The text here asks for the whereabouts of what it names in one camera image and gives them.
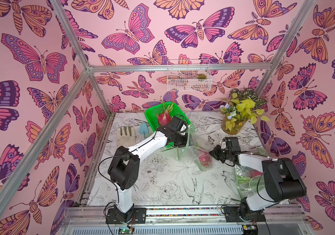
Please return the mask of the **pink dragon fruit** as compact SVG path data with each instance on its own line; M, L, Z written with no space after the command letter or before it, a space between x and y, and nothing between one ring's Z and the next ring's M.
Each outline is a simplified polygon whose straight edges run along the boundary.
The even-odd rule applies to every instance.
M197 159L199 161L199 164L204 168L210 168L212 166L212 157L208 152L204 150L198 150Z
M173 110L173 104L167 104L166 102L164 102L162 108L162 112L156 115L159 126L165 126L170 123L172 119L172 117L170 116L170 112Z

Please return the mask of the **clear green zip-top bag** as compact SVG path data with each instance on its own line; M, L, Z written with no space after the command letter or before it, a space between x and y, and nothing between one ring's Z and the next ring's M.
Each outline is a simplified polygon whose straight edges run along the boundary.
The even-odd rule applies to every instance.
M193 125L188 129L187 133L187 145L185 147L178 148L177 150L178 160L195 163L200 171L208 171L212 169L213 162L210 168L204 168L199 164L197 156L199 149L209 153L211 150L214 149L214 145L210 144L199 133L197 133Z

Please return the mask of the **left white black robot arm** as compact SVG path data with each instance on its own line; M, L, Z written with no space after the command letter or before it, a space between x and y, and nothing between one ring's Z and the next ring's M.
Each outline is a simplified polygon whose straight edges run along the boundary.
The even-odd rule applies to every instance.
M132 187L139 176L140 164L158 149L172 144L173 147L185 147L190 124L186 116L173 116L171 121L160 126L147 139L131 146L117 148L108 168L109 180L115 185L117 202L114 206L115 217L121 223L131 222L134 215Z

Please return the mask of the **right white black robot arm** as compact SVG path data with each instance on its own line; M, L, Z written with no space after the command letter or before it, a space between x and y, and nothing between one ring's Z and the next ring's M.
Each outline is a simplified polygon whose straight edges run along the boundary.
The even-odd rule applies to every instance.
M223 164L230 161L232 167L248 167L261 173L256 193L244 197L239 205L239 217L253 221L264 209L277 205L284 200L297 199L307 195L307 188L296 167L289 158L268 158L242 151L236 137L224 138L225 147L216 145L209 152L211 157Z

